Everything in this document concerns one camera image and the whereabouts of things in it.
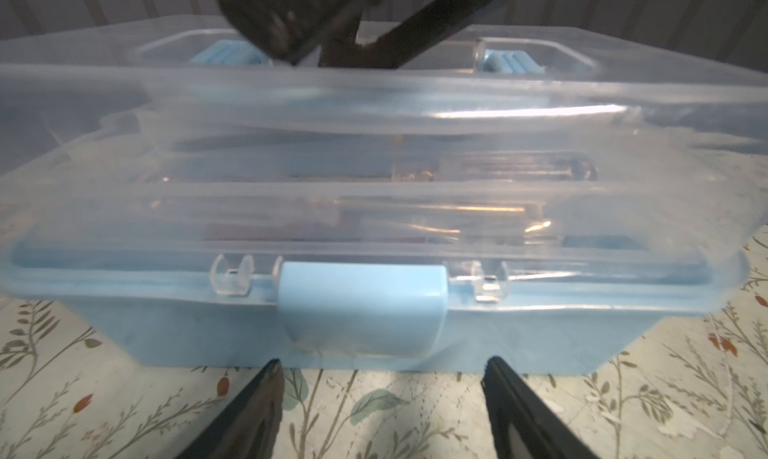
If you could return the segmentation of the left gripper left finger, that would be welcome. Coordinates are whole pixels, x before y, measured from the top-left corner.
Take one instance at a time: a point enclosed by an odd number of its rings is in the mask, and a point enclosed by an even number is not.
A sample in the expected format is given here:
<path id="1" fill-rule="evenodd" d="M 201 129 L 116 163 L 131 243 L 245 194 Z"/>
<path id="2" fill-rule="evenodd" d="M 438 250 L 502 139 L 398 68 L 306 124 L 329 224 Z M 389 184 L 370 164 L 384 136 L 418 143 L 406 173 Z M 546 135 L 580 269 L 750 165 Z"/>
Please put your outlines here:
<path id="1" fill-rule="evenodd" d="M 177 458 L 270 458 L 282 421 L 284 388 L 284 369 L 273 359 Z"/>

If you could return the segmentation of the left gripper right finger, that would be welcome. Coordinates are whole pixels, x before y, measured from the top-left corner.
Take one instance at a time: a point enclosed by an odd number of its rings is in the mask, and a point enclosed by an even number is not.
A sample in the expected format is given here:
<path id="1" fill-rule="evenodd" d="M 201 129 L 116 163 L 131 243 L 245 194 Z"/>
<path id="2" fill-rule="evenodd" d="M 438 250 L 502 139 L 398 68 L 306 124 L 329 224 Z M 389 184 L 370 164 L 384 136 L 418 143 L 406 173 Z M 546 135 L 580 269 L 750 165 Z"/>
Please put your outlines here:
<path id="1" fill-rule="evenodd" d="M 498 458 L 596 458 L 501 357 L 481 385 Z"/>

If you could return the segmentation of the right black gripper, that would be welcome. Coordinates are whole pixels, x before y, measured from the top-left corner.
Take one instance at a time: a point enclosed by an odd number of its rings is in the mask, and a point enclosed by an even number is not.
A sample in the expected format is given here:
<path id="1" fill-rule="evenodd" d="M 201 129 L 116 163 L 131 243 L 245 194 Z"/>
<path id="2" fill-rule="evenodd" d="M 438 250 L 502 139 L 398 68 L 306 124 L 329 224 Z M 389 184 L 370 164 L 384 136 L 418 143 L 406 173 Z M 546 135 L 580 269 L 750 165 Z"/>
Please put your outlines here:
<path id="1" fill-rule="evenodd" d="M 357 33 L 378 0 L 217 0 L 225 19 L 273 60 L 322 67 L 397 69 L 458 33 L 500 0 L 434 0 L 370 43 Z"/>

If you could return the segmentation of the light blue plastic toolbox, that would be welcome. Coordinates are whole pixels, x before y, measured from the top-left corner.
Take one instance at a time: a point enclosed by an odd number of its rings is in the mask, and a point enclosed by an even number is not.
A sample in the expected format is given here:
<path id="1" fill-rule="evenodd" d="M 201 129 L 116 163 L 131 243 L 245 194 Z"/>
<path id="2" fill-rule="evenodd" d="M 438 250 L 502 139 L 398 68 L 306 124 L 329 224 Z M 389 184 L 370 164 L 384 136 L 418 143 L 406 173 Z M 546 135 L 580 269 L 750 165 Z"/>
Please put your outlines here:
<path id="1" fill-rule="evenodd" d="M 1 289 L 159 366 L 599 368 L 725 304 L 767 193 L 763 72 L 470 26 L 290 66 L 217 16 L 1 45 Z"/>

